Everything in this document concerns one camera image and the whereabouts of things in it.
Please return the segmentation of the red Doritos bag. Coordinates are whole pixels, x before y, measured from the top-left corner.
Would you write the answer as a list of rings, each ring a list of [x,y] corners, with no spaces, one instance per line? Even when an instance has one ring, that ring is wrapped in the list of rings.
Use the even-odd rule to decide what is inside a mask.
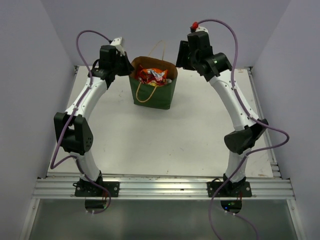
[[[136,69],[135,78],[143,84],[148,82],[148,71],[146,68],[143,68],[141,64]]]

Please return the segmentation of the green paper bag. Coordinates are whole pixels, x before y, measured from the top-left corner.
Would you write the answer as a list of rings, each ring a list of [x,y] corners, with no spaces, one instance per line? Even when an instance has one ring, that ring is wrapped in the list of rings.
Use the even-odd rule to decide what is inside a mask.
[[[163,47],[161,58],[153,58],[151,54],[156,47],[165,41],[160,40],[149,52],[148,56],[136,57],[131,65],[134,67],[134,71],[129,75],[129,83],[131,93],[133,97],[133,103],[138,106],[168,110],[171,107],[173,95],[178,78],[178,70],[176,66],[168,61],[164,60],[166,47]],[[145,69],[160,69],[162,71],[167,70],[167,79],[171,79],[172,83],[162,86],[153,86],[147,83],[142,83],[136,79],[136,72],[139,65],[142,65]]]

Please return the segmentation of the Fox's fruits candy bag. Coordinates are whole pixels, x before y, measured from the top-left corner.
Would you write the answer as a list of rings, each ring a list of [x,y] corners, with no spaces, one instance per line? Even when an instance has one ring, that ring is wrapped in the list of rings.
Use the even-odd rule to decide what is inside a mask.
[[[144,68],[141,71],[143,82],[152,86],[163,86],[167,83],[168,70],[158,68]]]

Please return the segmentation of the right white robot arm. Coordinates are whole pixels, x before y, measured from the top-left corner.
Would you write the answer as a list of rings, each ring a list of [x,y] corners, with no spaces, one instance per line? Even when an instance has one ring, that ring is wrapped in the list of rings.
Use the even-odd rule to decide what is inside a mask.
[[[206,30],[195,30],[182,40],[176,61],[178,68],[197,71],[214,88],[222,100],[233,124],[233,132],[224,137],[229,150],[227,169],[223,175],[223,192],[235,196],[246,180],[246,164],[243,159],[265,132],[266,119],[259,116],[242,96],[237,83],[231,82],[232,66],[224,53],[214,53]]]

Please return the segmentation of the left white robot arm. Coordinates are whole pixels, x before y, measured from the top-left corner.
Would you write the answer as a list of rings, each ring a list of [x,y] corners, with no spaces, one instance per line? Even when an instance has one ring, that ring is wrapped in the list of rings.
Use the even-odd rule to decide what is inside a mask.
[[[91,148],[94,136],[88,120],[101,96],[109,89],[116,76],[128,76],[134,68],[124,50],[122,38],[115,38],[109,45],[103,45],[99,59],[88,70],[88,78],[75,101],[64,111],[57,112],[53,118],[57,146],[50,168],[56,168],[59,148],[73,158],[80,171],[80,178],[88,182],[86,190],[92,196],[103,193],[104,184]]]

